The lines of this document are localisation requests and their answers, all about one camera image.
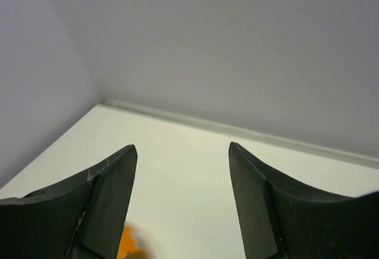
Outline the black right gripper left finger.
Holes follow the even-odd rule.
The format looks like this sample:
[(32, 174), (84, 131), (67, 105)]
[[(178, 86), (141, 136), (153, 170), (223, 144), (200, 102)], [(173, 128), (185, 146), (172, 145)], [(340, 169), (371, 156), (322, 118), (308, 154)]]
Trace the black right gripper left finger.
[(1, 200), (1, 258), (116, 258), (137, 167), (128, 145), (24, 197)]

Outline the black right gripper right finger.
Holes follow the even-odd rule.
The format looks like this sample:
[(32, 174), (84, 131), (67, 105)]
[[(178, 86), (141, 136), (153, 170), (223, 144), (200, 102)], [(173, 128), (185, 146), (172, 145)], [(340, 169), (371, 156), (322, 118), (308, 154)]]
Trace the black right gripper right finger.
[(377, 258), (378, 193), (302, 183), (236, 142), (229, 169), (246, 258)]

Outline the orange plastic bottle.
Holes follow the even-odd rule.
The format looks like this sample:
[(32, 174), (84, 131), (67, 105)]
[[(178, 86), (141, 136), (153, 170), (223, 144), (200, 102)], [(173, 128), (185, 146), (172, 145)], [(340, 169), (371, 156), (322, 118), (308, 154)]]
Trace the orange plastic bottle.
[(130, 225), (124, 225), (123, 233), (118, 247), (117, 259), (148, 259), (148, 253), (137, 235), (134, 234), (134, 228)]

